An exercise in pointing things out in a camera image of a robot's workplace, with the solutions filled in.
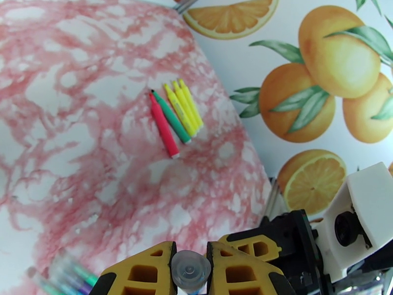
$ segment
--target camera lens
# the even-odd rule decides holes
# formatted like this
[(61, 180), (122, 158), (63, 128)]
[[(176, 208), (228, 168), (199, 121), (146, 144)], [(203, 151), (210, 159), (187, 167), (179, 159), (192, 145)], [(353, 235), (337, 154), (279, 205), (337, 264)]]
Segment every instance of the camera lens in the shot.
[(336, 217), (336, 238), (342, 246), (351, 245), (361, 232), (362, 226), (356, 214), (346, 211)]

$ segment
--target yellow marker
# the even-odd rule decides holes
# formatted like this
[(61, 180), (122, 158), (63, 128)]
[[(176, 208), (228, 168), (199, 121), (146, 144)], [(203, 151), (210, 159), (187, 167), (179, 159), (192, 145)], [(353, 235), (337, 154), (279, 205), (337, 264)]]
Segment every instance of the yellow marker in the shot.
[(198, 109), (197, 109), (197, 107), (195, 105), (193, 97), (191, 96), (190, 89), (188, 88), (188, 86), (186, 86), (184, 84), (183, 79), (179, 79), (179, 83), (180, 83), (180, 87), (181, 87), (181, 89), (183, 91), (183, 94), (184, 94), (184, 96), (187, 99), (188, 105), (190, 106), (191, 111), (193, 112), (194, 119), (195, 119), (195, 121), (196, 121), (196, 123), (198, 125), (198, 129), (201, 129), (203, 127), (203, 121), (202, 121), (202, 119), (201, 119), (201, 117), (199, 115), (199, 112), (198, 112)]
[(183, 108), (180, 105), (179, 100), (177, 99), (175, 93), (170, 89), (167, 84), (164, 84), (165, 91), (167, 92), (169, 102), (172, 104), (173, 109), (176, 111), (177, 116), (179, 117), (180, 122), (186, 129), (187, 133), (194, 137), (197, 134), (197, 131), (191, 125), (191, 122), (184, 112)]
[(186, 100), (186, 96), (183, 94), (183, 91), (179, 87), (179, 84), (177, 84), (177, 81), (173, 81), (173, 87), (175, 88), (175, 93), (176, 93), (177, 98), (179, 99), (181, 107), (183, 107), (184, 112), (188, 116), (188, 119), (190, 120), (191, 125), (193, 126), (195, 132), (198, 132), (198, 129), (199, 129), (198, 123), (195, 120), (193, 112), (192, 112), (192, 110)]

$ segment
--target transparent cap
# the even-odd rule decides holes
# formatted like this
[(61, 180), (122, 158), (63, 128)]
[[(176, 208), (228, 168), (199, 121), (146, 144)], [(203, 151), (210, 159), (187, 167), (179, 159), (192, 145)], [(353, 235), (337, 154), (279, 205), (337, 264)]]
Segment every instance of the transparent cap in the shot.
[(210, 271), (210, 262), (194, 251), (182, 250), (172, 258), (173, 282), (189, 294), (199, 291), (204, 286)]

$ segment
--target colored pens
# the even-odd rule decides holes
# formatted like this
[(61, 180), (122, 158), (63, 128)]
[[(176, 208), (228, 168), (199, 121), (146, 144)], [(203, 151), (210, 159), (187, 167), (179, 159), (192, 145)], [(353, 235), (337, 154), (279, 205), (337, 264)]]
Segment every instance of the colored pens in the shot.
[(26, 271), (27, 276), (39, 286), (45, 293), (49, 295), (67, 295), (57, 289), (51, 282), (43, 277), (36, 268), (30, 267)]
[(63, 280), (58, 273), (53, 273), (49, 277), (49, 281), (67, 295), (85, 295), (83, 292), (76, 290), (67, 281)]
[(186, 97), (186, 100), (187, 100), (187, 102), (191, 108), (191, 111), (194, 115), (196, 123), (198, 124), (198, 128), (202, 128), (203, 121), (202, 121), (202, 118), (200, 117), (197, 106), (195, 105), (195, 102), (193, 100), (193, 96), (191, 95), (190, 89), (188, 88), (188, 86), (185, 85), (183, 79), (179, 79), (179, 83), (180, 83), (180, 88), (182, 89), (183, 94)]
[(71, 268), (77, 275), (79, 275), (84, 281), (86, 281), (89, 285), (94, 287), (94, 285), (98, 281), (98, 277), (83, 267), (80, 263), (78, 263), (66, 250), (65, 248), (61, 248), (58, 251), (59, 256), (62, 258), (63, 262)]
[(68, 285), (77, 290), (81, 295), (89, 295), (93, 286), (84, 281), (77, 273), (74, 273), (64, 260), (59, 259), (49, 268), (50, 279)]
[(191, 137), (194, 137), (197, 134), (197, 131), (194, 130), (191, 122), (186, 115), (184, 109), (182, 108), (179, 100), (176, 97), (176, 94), (170, 89), (167, 84), (164, 84), (165, 91), (167, 92), (168, 100), (170, 101), (173, 109), (176, 111), (177, 116), (179, 117), (180, 122), (183, 124), (184, 128), (188, 132)]
[(188, 135), (187, 131), (184, 129), (183, 125), (179, 122), (176, 115), (172, 112), (168, 104), (161, 98), (158, 93), (156, 93), (153, 89), (151, 90), (154, 97), (156, 98), (158, 104), (161, 106), (163, 113), (168, 120), (168, 123), (171, 125), (179, 139), (184, 144), (189, 144), (191, 142), (191, 137)]
[(169, 155), (172, 158), (177, 158), (180, 156), (180, 152), (177, 148), (175, 140), (173, 139), (172, 133), (170, 132), (168, 122), (164, 117), (164, 113), (152, 93), (149, 93), (149, 97), (151, 101), (151, 113), (156, 121), (164, 145), (166, 146)]
[(173, 81), (173, 87), (177, 96), (177, 99), (179, 100), (181, 107), (183, 107), (184, 112), (186, 113), (186, 115), (188, 116), (188, 119), (190, 120), (191, 126), (193, 126), (194, 131), (198, 132), (198, 124), (197, 121), (194, 118), (194, 115), (191, 111), (190, 106), (188, 105), (188, 102), (186, 100), (186, 97), (183, 93), (183, 91), (180, 89), (179, 84), (177, 84), (177, 81)]

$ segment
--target orange slice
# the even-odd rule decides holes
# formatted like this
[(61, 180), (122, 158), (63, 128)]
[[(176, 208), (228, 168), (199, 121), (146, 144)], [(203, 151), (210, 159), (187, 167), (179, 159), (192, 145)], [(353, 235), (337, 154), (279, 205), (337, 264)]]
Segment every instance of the orange slice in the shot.
[(287, 161), (278, 181), (290, 210), (313, 215), (326, 209), (346, 177), (343, 160), (336, 154), (312, 149)]
[(231, 5), (189, 9), (184, 20), (195, 31), (213, 39), (230, 40), (260, 29), (273, 15), (279, 0), (249, 0)]

